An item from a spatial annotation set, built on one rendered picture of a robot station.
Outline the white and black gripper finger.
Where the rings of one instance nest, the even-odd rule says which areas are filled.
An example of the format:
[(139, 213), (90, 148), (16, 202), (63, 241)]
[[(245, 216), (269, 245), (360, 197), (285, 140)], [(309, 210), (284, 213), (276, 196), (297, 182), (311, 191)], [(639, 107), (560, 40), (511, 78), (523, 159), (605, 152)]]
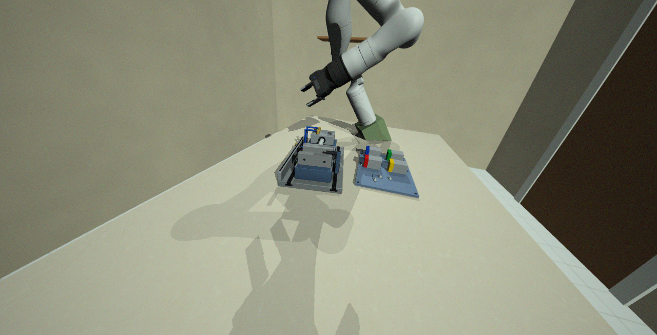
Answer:
[(310, 89), (312, 86), (313, 86), (313, 84), (312, 84), (312, 81), (311, 81), (309, 84), (305, 85), (305, 86), (302, 87), (302, 89), (300, 89), (300, 90), (301, 90), (302, 92), (305, 92), (306, 90)]
[(318, 95), (316, 95), (317, 99), (310, 101), (309, 103), (306, 104), (306, 106), (310, 107), (312, 105), (315, 105), (319, 101), (325, 101), (325, 98), (321, 98)]

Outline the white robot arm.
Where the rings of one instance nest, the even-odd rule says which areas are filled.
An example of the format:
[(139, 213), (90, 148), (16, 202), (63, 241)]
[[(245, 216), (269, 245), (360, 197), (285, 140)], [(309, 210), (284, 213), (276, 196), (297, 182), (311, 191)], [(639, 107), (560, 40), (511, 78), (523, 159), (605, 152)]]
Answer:
[[(381, 26), (374, 35), (358, 44), (368, 69), (396, 48), (412, 47), (419, 39), (424, 15), (418, 8), (404, 9), (400, 0), (357, 1)], [(328, 0), (325, 19), (333, 61), (347, 51), (351, 40), (351, 0)], [(376, 116), (363, 84), (359, 86), (355, 79), (351, 80), (346, 94), (361, 126), (375, 122)]]

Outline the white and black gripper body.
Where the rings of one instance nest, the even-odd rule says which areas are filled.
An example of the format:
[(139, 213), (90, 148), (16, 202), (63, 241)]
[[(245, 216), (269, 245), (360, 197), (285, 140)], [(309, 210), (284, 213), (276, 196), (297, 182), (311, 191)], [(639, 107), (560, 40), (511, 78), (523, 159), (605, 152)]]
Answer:
[(358, 85), (364, 83), (362, 74), (368, 70), (361, 56), (358, 45), (350, 48), (347, 52), (340, 54), (335, 60), (310, 74), (315, 93), (325, 98), (334, 89), (342, 87), (351, 80), (356, 80)]

